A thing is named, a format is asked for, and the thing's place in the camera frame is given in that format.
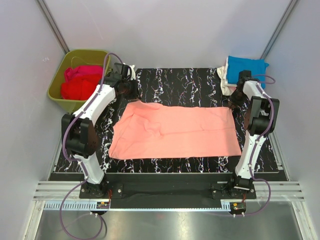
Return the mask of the salmon pink t shirt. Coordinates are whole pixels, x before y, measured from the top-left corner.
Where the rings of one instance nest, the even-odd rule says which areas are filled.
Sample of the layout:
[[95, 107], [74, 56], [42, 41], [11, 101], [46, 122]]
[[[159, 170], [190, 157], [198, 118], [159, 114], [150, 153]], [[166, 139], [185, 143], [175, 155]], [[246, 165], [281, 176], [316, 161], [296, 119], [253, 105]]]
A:
[[118, 160], [240, 156], [231, 109], [127, 104], [108, 154]]

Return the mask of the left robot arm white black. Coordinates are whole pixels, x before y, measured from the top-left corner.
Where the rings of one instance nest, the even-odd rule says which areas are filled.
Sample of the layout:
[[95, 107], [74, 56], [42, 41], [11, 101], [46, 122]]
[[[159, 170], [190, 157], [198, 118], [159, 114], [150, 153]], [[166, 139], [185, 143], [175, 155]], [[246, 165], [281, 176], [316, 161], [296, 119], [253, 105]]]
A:
[[97, 198], [108, 193], [108, 186], [96, 154], [100, 144], [95, 124], [117, 96], [127, 100], [140, 98], [134, 65], [115, 63], [113, 70], [96, 86], [84, 105], [61, 119], [63, 155], [80, 166], [84, 174], [81, 191]]

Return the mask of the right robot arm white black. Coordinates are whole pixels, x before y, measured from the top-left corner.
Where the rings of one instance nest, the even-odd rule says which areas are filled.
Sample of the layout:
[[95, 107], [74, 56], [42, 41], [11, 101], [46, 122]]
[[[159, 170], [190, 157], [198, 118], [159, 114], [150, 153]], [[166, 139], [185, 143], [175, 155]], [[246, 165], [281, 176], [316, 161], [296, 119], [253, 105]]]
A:
[[249, 107], [244, 118], [245, 142], [239, 162], [225, 188], [228, 195], [235, 199], [255, 192], [254, 181], [259, 179], [254, 177], [254, 169], [263, 143], [275, 129], [280, 107], [280, 100], [270, 97], [249, 70], [239, 73], [236, 89], [228, 98], [228, 107], [239, 108], [246, 99], [249, 100]]

